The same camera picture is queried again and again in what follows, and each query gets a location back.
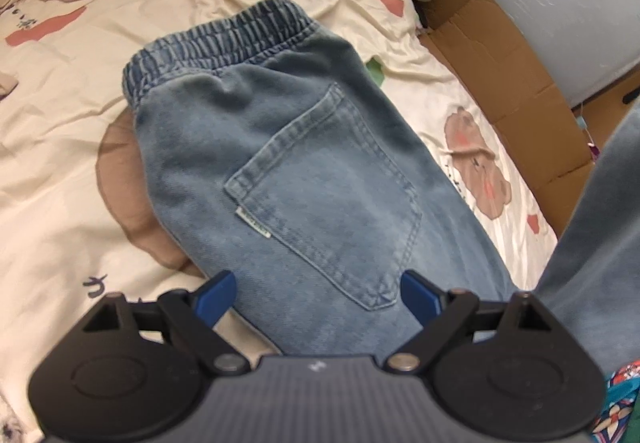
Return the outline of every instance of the folded blue jeans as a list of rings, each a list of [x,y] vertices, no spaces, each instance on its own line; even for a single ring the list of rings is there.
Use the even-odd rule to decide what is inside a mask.
[[[413,268],[508,299],[493,243],[351,45],[291,0],[160,38],[124,71],[148,195],[285,353],[388,356]]]

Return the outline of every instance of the bed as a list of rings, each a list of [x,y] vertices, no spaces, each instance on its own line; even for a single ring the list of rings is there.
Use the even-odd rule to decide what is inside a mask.
[[[123,66],[159,36],[257,1],[20,0],[0,14],[0,71],[19,82],[0,101],[0,407],[25,442],[40,436],[30,373],[102,294],[155,299],[203,282],[146,198]],[[555,234],[479,107],[420,45],[411,0],[294,1],[354,45],[514,282],[535,285]],[[238,315],[216,329],[254,362],[275,350]]]

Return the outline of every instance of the white label tag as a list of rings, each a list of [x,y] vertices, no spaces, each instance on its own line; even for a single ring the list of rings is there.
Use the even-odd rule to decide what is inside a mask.
[[[260,233],[260,235],[263,235],[267,239],[270,239],[271,232],[266,228],[264,228],[262,225],[258,224],[258,221],[256,221],[249,214],[247,214],[242,207],[238,207],[236,209],[236,214],[238,214],[238,216],[242,220],[244,220],[245,223],[247,223],[250,227],[252,227],[252,229]]]

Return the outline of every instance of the colorful patterned fabric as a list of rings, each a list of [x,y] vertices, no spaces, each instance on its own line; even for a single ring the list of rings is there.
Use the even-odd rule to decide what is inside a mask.
[[[591,437],[596,443],[638,443],[640,409],[634,409],[640,389],[640,360],[614,373],[607,382],[607,399]]]

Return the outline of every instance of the white logo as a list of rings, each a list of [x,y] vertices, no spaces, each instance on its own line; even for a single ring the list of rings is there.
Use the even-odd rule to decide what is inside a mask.
[[[318,360],[318,362],[310,363],[307,367],[311,369],[314,373],[319,373],[320,371],[323,371],[324,369],[326,369],[326,363]]]

